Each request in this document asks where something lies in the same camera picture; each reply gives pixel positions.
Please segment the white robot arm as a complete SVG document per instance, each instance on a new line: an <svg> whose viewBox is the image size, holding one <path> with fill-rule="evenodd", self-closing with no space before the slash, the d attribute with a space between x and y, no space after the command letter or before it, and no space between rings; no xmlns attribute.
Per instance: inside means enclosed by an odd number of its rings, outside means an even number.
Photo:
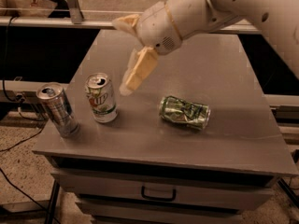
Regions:
<svg viewBox="0 0 299 224"><path fill-rule="evenodd" d="M160 55L193 35L211 33L247 20L299 77L299 0L167 0L141 14L117 18L115 29L136 37L120 92L134 92L152 72Z"/></svg>

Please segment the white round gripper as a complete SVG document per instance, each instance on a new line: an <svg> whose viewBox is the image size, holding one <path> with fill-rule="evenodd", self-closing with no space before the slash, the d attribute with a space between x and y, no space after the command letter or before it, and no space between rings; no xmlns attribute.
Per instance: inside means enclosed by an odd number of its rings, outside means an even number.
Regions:
<svg viewBox="0 0 299 224"><path fill-rule="evenodd" d="M148 8L141 16L132 14L112 21L116 30L136 35L144 46L133 49L124 73L120 93L132 94L158 64L158 53L168 54L181 46L182 39L164 2Z"/></svg>

